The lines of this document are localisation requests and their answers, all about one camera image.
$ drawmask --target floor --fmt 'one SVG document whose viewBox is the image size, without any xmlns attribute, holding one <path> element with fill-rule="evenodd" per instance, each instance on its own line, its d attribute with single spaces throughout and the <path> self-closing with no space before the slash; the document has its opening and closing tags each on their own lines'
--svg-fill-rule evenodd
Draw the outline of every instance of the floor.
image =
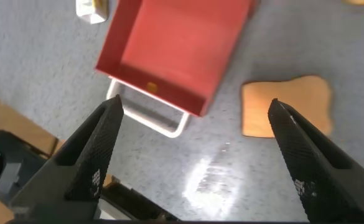
<svg viewBox="0 0 364 224">
<path fill-rule="evenodd" d="M 78 20 L 72 0 L 0 0 L 0 99 L 67 138 L 105 98 L 93 67 L 108 25 Z M 275 140 L 240 134 L 242 83 L 303 74 L 332 86 L 331 138 L 364 167 L 364 6 L 263 0 L 208 115 L 177 139 L 124 118 L 109 172 L 183 220 L 306 220 Z"/>
</svg>

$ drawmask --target orange label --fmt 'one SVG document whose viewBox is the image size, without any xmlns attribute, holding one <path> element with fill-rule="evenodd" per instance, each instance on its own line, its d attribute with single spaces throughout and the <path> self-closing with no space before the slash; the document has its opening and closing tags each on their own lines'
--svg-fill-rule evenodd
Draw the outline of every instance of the orange label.
<svg viewBox="0 0 364 224">
<path fill-rule="evenodd" d="M 152 93 L 157 93 L 158 90 L 158 86 L 152 82 L 148 82 L 146 88 Z"/>
</svg>

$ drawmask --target red tray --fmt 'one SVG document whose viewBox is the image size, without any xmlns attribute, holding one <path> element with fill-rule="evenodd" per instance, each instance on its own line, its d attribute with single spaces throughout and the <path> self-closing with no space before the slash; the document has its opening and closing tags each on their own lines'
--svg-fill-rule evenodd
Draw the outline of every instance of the red tray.
<svg viewBox="0 0 364 224">
<path fill-rule="evenodd" d="M 96 69 L 202 116 L 253 0 L 120 0 Z"/>
</svg>

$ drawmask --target white metal handle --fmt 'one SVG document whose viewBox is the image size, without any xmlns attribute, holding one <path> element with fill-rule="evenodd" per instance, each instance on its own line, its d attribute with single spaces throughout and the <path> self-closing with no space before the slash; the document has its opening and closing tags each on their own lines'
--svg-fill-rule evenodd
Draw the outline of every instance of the white metal handle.
<svg viewBox="0 0 364 224">
<path fill-rule="evenodd" d="M 180 108 L 176 108 L 174 105 L 171 105 L 168 102 L 166 102 L 156 96 L 143 92 L 143 91 L 137 89 L 136 87 L 128 85 L 127 83 L 123 83 L 115 78 L 111 78 L 111 84 L 110 84 L 110 87 L 108 88 L 106 99 L 108 100 L 108 99 L 116 96 L 119 93 L 120 87 L 122 84 L 124 84 L 128 87 L 131 87 L 134 90 L 144 93 L 147 96 L 150 96 L 156 100 L 159 100 L 159 101 L 183 112 L 182 118 L 180 119 L 180 122 L 177 125 L 176 129 L 168 127 L 166 124 L 164 124 L 152 117 L 149 117 L 148 115 L 145 115 L 142 112 L 139 112 L 139 111 L 133 109 L 132 107 L 123 103 L 124 114 L 126 116 L 146 125 L 147 127 L 151 128 L 153 130 L 156 130 L 157 132 L 167 136 L 168 138 L 176 138 L 177 136 L 180 136 L 180 134 L 182 134 L 182 131 L 184 130 L 184 128 L 186 126 L 187 120 L 189 119 L 189 114 L 187 112 L 181 110 Z"/>
</svg>

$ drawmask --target gray carpet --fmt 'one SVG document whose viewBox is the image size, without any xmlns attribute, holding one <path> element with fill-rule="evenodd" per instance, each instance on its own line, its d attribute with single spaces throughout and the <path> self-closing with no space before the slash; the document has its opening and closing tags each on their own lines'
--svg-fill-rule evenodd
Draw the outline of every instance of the gray carpet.
<svg viewBox="0 0 364 224">
<path fill-rule="evenodd" d="M 110 81 L 93 67 L 108 25 L 80 21 L 72 0 L 1 0 L 0 99 L 67 138 L 105 98 Z M 364 167 L 364 7 L 264 0 L 208 115 L 177 139 L 124 118 L 109 171 L 181 219 L 306 220 L 275 140 L 240 134 L 242 83 L 303 74 L 331 84 L 332 140 Z"/>
</svg>

